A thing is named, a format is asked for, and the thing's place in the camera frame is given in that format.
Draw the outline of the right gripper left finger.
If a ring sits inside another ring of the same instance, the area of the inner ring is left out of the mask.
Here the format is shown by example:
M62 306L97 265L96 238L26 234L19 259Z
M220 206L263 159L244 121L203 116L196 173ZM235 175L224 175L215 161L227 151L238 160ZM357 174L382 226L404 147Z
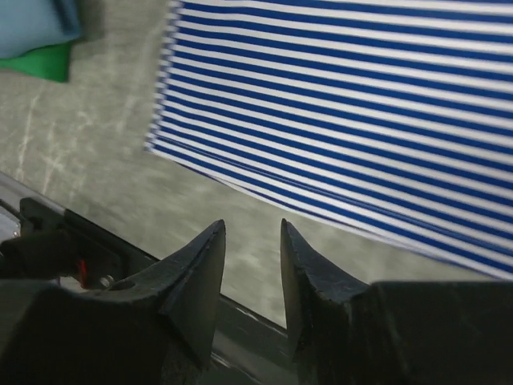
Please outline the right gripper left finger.
M1 278L2 383L196 383L211 358L224 259L216 221L105 290Z

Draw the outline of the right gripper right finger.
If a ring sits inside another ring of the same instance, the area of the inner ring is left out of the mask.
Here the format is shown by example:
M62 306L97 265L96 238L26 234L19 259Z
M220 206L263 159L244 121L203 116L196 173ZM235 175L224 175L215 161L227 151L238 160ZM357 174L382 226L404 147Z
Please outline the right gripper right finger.
M510 282L365 284L281 224L286 327L302 384L509 384Z

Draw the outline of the striped tank top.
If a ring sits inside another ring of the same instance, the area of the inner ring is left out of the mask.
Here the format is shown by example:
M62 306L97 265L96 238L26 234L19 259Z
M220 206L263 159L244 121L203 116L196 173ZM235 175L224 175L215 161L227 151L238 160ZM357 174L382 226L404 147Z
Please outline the striped tank top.
M147 150L512 277L509 1L172 1Z

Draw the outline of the green tank top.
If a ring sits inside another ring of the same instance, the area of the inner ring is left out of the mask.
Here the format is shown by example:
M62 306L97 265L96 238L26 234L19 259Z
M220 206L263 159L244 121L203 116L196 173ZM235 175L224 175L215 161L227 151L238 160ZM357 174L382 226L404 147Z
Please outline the green tank top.
M39 79L67 83L74 43L40 47L18 57L1 59L2 70L12 70Z

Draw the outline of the blue tank top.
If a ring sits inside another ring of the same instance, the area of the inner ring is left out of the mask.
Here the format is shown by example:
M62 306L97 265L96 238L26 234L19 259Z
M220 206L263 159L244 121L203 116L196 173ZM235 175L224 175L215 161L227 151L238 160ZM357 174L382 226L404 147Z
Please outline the blue tank top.
M82 36L76 1L1 1L1 57L68 43Z

